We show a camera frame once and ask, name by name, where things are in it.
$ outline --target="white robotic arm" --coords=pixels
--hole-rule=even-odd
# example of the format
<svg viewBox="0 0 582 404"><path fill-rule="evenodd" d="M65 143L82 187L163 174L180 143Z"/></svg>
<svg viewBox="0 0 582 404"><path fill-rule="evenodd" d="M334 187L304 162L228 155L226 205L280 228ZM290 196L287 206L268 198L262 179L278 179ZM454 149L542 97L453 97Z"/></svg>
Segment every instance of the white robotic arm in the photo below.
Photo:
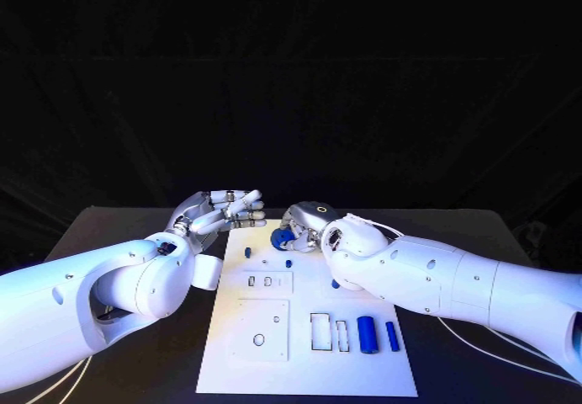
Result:
<svg viewBox="0 0 582 404"><path fill-rule="evenodd" d="M167 229L0 277L0 393L54 375L170 316L190 285L218 287L218 231L264 226L261 193L195 194ZM98 316L90 295L114 307Z"/></svg>
<svg viewBox="0 0 582 404"><path fill-rule="evenodd" d="M291 206L274 246L293 249L293 227L309 229L342 287L366 289L417 313L507 333L582 381L581 275L484 258L355 215L340 218L330 209L317 202ZM395 236L385 237L375 225Z"/></svg>

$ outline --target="wire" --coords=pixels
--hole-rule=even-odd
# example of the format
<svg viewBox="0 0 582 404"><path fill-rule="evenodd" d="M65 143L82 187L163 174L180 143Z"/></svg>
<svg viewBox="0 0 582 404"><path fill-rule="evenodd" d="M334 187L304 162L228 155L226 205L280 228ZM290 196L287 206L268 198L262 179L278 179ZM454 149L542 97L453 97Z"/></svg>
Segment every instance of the wire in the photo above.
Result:
<svg viewBox="0 0 582 404"><path fill-rule="evenodd" d="M527 351L530 354L536 355L539 358L546 360L552 364L558 364L543 353L536 352L533 349L529 349L525 347L520 343L517 343L513 339L507 338L500 332L497 332L493 328L486 327L486 329L502 339L504 339L509 343L516 345L519 348L522 348L525 351Z"/></svg>
<svg viewBox="0 0 582 404"><path fill-rule="evenodd" d="M81 377L85 375L85 370L88 369L88 363L91 362L91 358L92 358L92 356L88 357L88 362L85 363L85 367L82 368L82 371L81 371L79 377L77 378L75 384L72 385L72 388L71 388L69 392L66 393L66 396L64 397L64 399L61 400L61 402L58 404L64 404L66 398L69 397L71 393L74 392L75 387L81 382Z"/></svg>
<svg viewBox="0 0 582 404"><path fill-rule="evenodd" d="M62 377L62 379L30 400L26 404L32 404L38 402L61 385L61 383L68 379L68 377L74 374L74 371L79 368L82 361L75 365L75 367L69 370L69 373Z"/></svg>
<svg viewBox="0 0 582 404"><path fill-rule="evenodd" d="M437 317L440 319L440 322L442 323L442 325L447 327L447 329L451 331L453 335L474 349L477 349L483 354L494 357L496 359L502 360L503 362L507 362L509 364L513 364L516 366L519 366L520 368L529 369L533 372L542 373L546 376L552 376L556 379L562 379L569 381L571 383L575 383L576 385L581 385L578 380L571 379L569 377L563 377L561 375L556 375L555 373L549 373L543 370L530 368L529 366L526 366L525 364L519 364L517 362L510 361L509 359L503 358L502 356L497 356L496 354L487 352L484 349L481 349L480 347L476 347L476 345L473 345L454 331L453 328L448 326L448 324L442 321L442 319L440 317Z"/></svg>
<svg viewBox="0 0 582 404"><path fill-rule="evenodd" d="M376 223L375 221L370 221L370 220L368 220L368 219L365 219L363 217L353 215L352 213L347 214L347 217L349 217L350 219L355 219L355 220L357 220L357 221L362 221L363 223L368 223L369 225L375 225L375 226L383 227L383 228L388 229L398 237L402 237L402 236L404 236L404 233L402 233L401 231L398 231L398 230L396 230L394 227L391 227L391 226L382 225L382 224Z"/></svg>

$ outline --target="table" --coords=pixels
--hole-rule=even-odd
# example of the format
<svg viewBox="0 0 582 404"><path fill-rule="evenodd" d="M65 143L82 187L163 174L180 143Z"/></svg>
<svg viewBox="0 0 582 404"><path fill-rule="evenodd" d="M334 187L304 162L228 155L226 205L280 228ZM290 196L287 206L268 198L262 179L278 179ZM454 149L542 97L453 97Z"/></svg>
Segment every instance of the table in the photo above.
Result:
<svg viewBox="0 0 582 404"><path fill-rule="evenodd" d="M77 253L140 239L164 229L173 209L87 208L48 257ZM284 209L267 209L278 219ZM527 256L503 223L489 210L339 210L385 223L405 234L432 238L493 259L529 264ZM224 257L228 235L208 253ZM418 398L327 396L232 396L196 394L206 333L216 292L192 288L176 313L118 341L92 358L87 374L69 396L75 403L389 403L389 402L581 402L582 389L538 375L470 348L437 318L396 307ZM486 328L448 320L476 345L546 371L559 369L503 342ZM62 377L65 371L36 384L0 395L0 403L23 403ZM77 374L39 402L59 402Z"/></svg>

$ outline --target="blue object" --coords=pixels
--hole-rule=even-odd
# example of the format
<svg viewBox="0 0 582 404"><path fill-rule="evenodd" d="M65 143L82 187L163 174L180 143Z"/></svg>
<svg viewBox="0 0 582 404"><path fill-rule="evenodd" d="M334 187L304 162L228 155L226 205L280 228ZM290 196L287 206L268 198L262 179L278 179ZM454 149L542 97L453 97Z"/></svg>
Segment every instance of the blue object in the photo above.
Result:
<svg viewBox="0 0 582 404"><path fill-rule="evenodd" d="M388 330L388 338L391 339L392 352L396 352L401 350L401 347L398 346L396 330L395 330L395 324L392 322L386 323L386 330Z"/></svg>
<svg viewBox="0 0 582 404"><path fill-rule="evenodd" d="M281 230L281 229L275 229L272 231L271 234L271 244L272 246L280 250L280 251L285 251L281 248L281 243L283 242L290 242L291 240L296 239L296 234L288 230Z"/></svg>
<svg viewBox="0 0 582 404"><path fill-rule="evenodd" d="M379 351L379 340L376 339L376 328L370 316L362 316L357 318L357 334L360 336L362 353L375 354Z"/></svg>

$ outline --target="oval hole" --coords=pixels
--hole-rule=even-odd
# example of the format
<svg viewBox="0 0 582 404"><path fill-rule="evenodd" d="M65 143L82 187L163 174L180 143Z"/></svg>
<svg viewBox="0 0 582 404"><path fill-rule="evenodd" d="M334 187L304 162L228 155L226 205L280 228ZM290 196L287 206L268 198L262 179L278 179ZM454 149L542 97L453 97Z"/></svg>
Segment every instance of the oval hole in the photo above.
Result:
<svg viewBox="0 0 582 404"><path fill-rule="evenodd" d="M264 334L255 335L255 337L252 338L252 342L260 347L264 344Z"/></svg>
<svg viewBox="0 0 582 404"><path fill-rule="evenodd" d="M62 305L65 301L64 294L61 293L59 288L52 288L52 298L55 299L55 302Z"/></svg>

